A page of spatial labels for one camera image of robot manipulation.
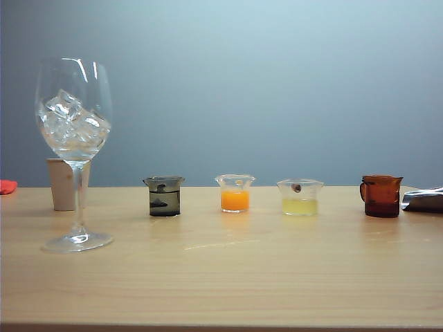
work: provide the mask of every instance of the dark gray liquid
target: dark gray liquid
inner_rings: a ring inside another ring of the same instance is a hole
[[[180,214],[180,190],[174,192],[150,191],[151,216],[175,216]]]

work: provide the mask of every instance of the liquid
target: liquid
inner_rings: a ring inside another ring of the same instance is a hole
[[[249,192],[221,192],[221,209],[224,212],[242,212],[249,209]]]
[[[91,160],[99,151],[100,148],[105,143],[98,146],[94,145],[82,145],[82,144],[59,144],[58,141],[52,139],[46,139],[48,145],[51,146],[52,150],[63,160],[66,161],[86,161]]]
[[[180,191],[150,192],[151,216],[175,216],[180,214]]]
[[[368,216],[379,216],[383,218],[395,218],[400,213],[397,203],[365,203],[365,213]]]
[[[283,199],[283,213],[296,216],[317,214],[316,199]]]

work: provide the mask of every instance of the blue-gray backdrop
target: blue-gray backdrop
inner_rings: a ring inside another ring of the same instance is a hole
[[[108,70],[114,126],[92,186],[443,185],[441,0],[3,0],[1,177],[20,186],[48,185],[33,98],[53,55]]]

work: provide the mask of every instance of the paper cup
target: paper cup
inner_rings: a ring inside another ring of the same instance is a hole
[[[62,159],[46,159],[48,164],[49,178],[51,180],[51,191],[53,193],[53,203],[55,211],[74,211],[75,196],[73,173],[71,167]],[[86,188],[89,184],[89,170],[91,162],[83,167],[83,208],[86,205]]]

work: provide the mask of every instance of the silver object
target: silver object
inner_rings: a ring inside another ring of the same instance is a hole
[[[401,202],[401,209],[443,213],[443,187],[406,192]]]

